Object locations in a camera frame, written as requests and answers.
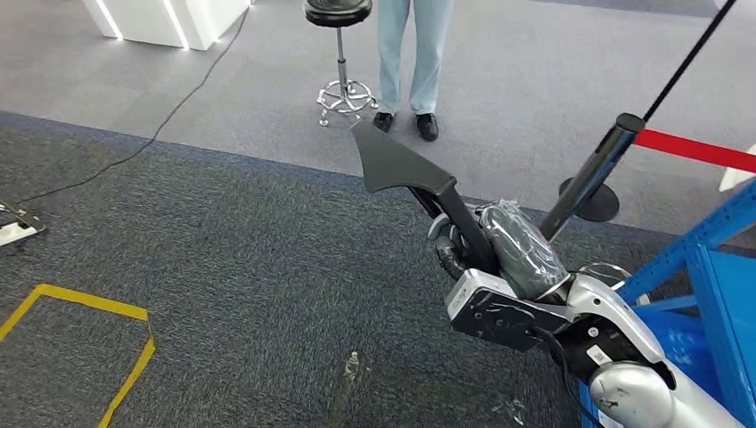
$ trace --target blue shelf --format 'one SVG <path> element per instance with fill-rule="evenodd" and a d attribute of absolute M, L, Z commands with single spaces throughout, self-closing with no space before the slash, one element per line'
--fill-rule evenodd
<path fill-rule="evenodd" d="M 656 301 L 637 313 L 667 358 L 748 428 L 756 428 L 756 259 L 714 249 L 754 223 L 756 180 L 641 267 L 619 291 L 625 301 L 635 301 L 687 268 L 694 295 Z M 698 307 L 701 318 L 669 312 L 691 306 Z M 580 400 L 598 414 L 583 384 Z M 583 427 L 591 426 L 583 418 Z"/>

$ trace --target led light strip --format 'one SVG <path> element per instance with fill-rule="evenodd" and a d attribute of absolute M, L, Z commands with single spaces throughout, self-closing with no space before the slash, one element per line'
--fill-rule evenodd
<path fill-rule="evenodd" d="M 118 40 L 123 40 L 123 34 L 121 34 L 118 29 L 118 25 L 116 25 L 116 21 L 113 19 L 113 15 L 111 15 L 111 11 L 108 10 L 108 6 L 105 5 L 104 0 L 96 0 L 96 2 L 97 5 L 100 6 L 100 11 L 105 16 L 105 20 L 108 21 L 108 25 L 111 26 L 113 33 L 115 33 L 116 38 Z"/>
<path fill-rule="evenodd" d="M 189 49 L 189 42 L 186 40 L 184 29 L 181 28 L 181 24 L 178 22 L 176 11 L 173 10 L 173 4 L 170 3 L 170 0 L 163 0 L 163 4 L 165 4 L 168 16 L 170 16 L 171 22 L 173 22 L 173 27 L 176 28 L 178 38 L 181 39 L 181 45 L 184 46 L 184 49 Z"/>

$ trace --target black stool seat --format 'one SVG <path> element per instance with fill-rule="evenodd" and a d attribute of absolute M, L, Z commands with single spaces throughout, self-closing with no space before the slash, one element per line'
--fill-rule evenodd
<path fill-rule="evenodd" d="M 305 16 L 318 27 L 348 27 L 370 16 L 373 0 L 307 0 Z"/>

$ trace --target black shoe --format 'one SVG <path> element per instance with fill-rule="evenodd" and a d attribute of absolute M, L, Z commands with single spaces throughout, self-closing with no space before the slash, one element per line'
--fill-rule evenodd
<path fill-rule="evenodd" d="M 439 123 L 433 113 L 417 115 L 417 130 L 425 141 L 436 141 L 439 137 Z"/>
<path fill-rule="evenodd" d="M 373 126 L 380 129 L 383 132 L 388 133 L 391 129 L 391 123 L 394 121 L 394 116 L 391 113 L 375 113 L 373 118 Z"/>

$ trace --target gray plastic object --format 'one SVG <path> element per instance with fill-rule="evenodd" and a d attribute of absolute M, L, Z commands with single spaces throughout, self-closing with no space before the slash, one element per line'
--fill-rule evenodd
<path fill-rule="evenodd" d="M 357 142 L 365 188 L 374 193 L 390 187 L 408 187 L 435 218 L 438 208 L 459 228 L 467 243 L 464 262 L 471 268 L 497 275 L 496 253 L 475 218 L 456 192 L 456 178 L 422 155 L 394 141 L 370 122 L 352 127 Z"/>
<path fill-rule="evenodd" d="M 536 300 L 569 279 L 554 249 L 516 202 L 483 207 L 481 226 L 520 299 Z"/>

